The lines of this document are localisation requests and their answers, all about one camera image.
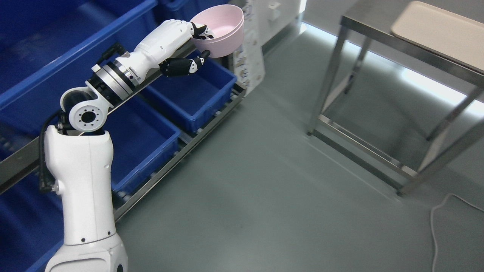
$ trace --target metal table leg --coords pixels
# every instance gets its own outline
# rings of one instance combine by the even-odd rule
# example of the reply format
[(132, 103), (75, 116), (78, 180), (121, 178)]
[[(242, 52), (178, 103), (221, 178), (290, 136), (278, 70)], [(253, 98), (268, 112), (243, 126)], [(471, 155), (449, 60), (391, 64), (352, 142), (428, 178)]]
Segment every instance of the metal table leg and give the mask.
[(484, 119), (481, 119), (479, 123), (469, 129), (464, 135), (462, 135), (451, 146), (444, 150), (435, 160), (429, 163), (419, 174), (410, 181), (409, 184), (398, 190), (399, 194), (408, 194), (415, 189), (417, 185), (424, 182), (432, 174), (443, 168), (446, 164), (451, 162), (462, 151), (466, 150), (474, 143), (479, 141), (484, 135)]
[(483, 93), (484, 89), (476, 87), (472, 92), (462, 100), (459, 105), (457, 105), (439, 125), (430, 133), (427, 137), (427, 141), (431, 141), (439, 136), (447, 127), (449, 127), (452, 122), (469, 106), (472, 101), (474, 101), (479, 95)]
[(363, 59), (366, 56), (366, 53), (368, 52), (368, 48), (370, 47), (372, 39), (369, 37), (365, 37), (365, 40), (363, 42), (363, 46), (360, 50), (360, 53), (358, 55), (358, 58), (355, 61), (355, 64), (353, 65), (353, 69), (349, 73), (348, 76), (346, 76), (343, 81), (336, 87), (334, 88), (329, 94), (328, 97), (326, 98), (326, 101), (324, 103), (322, 113), (324, 113), (329, 106), (342, 94), (347, 94), (351, 87), (353, 86), (353, 83), (355, 82), (358, 73), (361, 70), (362, 64), (363, 64)]
[(312, 134), (314, 132), (318, 117), (323, 110), (323, 106), (326, 103), (326, 99), (331, 90), (331, 86), (333, 85), (334, 78), (336, 77), (336, 73), (338, 72), (340, 64), (341, 50), (343, 49), (343, 44), (345, 43), (347, 36), (348, 28), (342, 26), (338, 34), (338, 40), (336, 41), (336, 45), (334, 46), (333, 54), (331, 55), (328, 70), (326, 71), (326, 75), (323, 79), (321, 91), (319, 92), (318, 99), (316, 100), (316, 104), (311, 114), (311, 119), (309, 120), (307, 128), (309, 134)]

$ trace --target robotic finger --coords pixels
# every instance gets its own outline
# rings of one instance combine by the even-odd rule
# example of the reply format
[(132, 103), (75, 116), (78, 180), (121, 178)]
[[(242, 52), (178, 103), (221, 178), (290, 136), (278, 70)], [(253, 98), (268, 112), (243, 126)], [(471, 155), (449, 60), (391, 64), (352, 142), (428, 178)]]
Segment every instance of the robotic finger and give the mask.
[(188, 76), (198, 71), (209, 55), (210, 51), (205, 50), (194, 59), (168, 58), (160, 64), (160, 70), (166, 76)]

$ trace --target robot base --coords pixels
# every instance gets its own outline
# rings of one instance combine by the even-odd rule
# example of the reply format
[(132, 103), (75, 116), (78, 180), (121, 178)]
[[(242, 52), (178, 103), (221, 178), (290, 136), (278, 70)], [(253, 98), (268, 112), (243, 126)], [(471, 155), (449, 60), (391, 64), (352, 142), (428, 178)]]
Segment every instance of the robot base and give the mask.
[(127, 272), (128, 256), (117, 233), (79, 245), (62, 245), (47, 263), (46, 272)]

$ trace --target stainless steel table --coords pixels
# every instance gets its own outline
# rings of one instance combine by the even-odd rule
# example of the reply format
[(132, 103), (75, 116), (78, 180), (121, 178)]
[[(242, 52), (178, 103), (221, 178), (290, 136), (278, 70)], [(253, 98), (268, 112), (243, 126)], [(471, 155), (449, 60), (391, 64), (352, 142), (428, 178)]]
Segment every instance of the stainless steel table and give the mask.
[[(370, 170), (389, 185), (397, 189), (399, 194), (410, 192), (418, 184), (422, 183), (430, 175), (444, 167), (460, 152), (470, 147), (484, 135), (484, 120), (480, 120), (474, 127), (465, 132), (450, 147), (440, 151), (450, 124), (474, 99), (483, 93), (484, 71), (470, 67), (465, 63), (451, 61), (443, 56), (432, 53), (393, 36), (391, 34), (391, 26), (410, 2), (410, 0), (360, 0), (343, 15), (338, 40), (331, 56), (326, 75), (323, 79), (321, 91), (308, 125), (308, 133), (310, 135), (315, 135), (321, 140), (336, 146), (336, 148), (343, 152), (343, 154), (347, 155), (352, 160)], [(472, 2), (464, 0), (451, 2), (443, 0), (424, 0), (423, 2), (484, 23), (484, 4), (478, 3), (477, 1)], [(347, 39), (350, 30), (364, 35), (365, 40), (352, 71), (343, 79), (341, 83), (332, 89), (340, 64), (343, 44)], [(441, 122), (436, 124), (432, 132), (427, 135), (426, 140), (430, 142), (430, 147), (427, 150), (427, 153), (418, 169), (411, 169), (410, 167), (403, 165), (401, 162), (360, 139), (357, 135), (341, 127), (324, 115), (328, 107), (336, 100), (338, 96), (343, 93), (347, 93), (351, 89), (361, 69), (368, 48), (373, 40), (428, 63), (475, 86), (475, 89), (468, 94), (468, 96), (451, 112), (449, 112)], [(336, 144), (317, 129), (319, 124), (321, 124), (323, 127), (329, 128), (331, 131), (358, 147), (360, 150), (371, 155), (402, 176), (408, 178), (409, 183), (403, 186), (384, 174), (382, 171), (378, 170), (376, 167), (363, 161), (348, 149)]]

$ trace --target black cable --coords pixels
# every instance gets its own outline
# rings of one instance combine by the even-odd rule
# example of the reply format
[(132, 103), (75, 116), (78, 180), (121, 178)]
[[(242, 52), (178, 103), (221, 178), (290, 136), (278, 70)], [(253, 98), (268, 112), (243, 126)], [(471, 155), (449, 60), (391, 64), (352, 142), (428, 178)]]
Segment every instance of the black cable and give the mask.
[(46, 175), (47, 165), (45, 164), (45, 148), (44, 148), (44, 138), (45, 131), (49, 126), (50, 122), (56, 118), (62, 111), (59, 110), (55, 114), (52, 114), (45, 123), (42, 125), (39, 135), (39, 190), (42, 193), (48, 193), (52, 191), (52, 185), (54, 184), (54, 178), (50, 172)]

